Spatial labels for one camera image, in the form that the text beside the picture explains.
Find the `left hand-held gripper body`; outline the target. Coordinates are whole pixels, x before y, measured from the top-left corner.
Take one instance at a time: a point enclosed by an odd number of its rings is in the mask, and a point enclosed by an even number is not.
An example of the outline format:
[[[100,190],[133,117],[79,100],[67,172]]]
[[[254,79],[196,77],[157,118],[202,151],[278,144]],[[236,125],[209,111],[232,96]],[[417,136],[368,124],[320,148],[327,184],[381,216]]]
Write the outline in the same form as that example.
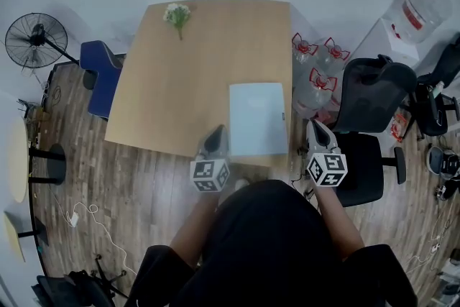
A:
[[[219,193],[229,176],[228,132],[220,124],[199,141],[195,160],[190,162],[190,182],[200,193]]]

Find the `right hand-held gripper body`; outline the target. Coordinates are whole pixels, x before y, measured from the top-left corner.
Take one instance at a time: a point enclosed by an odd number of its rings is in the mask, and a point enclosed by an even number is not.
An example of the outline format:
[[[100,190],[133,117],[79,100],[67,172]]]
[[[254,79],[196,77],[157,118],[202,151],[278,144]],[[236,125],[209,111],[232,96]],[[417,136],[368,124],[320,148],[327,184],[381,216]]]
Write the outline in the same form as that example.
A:
[[[338,187],[348,173],[346,156],[336,136],[323,123],[310,119],[306,127],[307,171],[317,187]]]

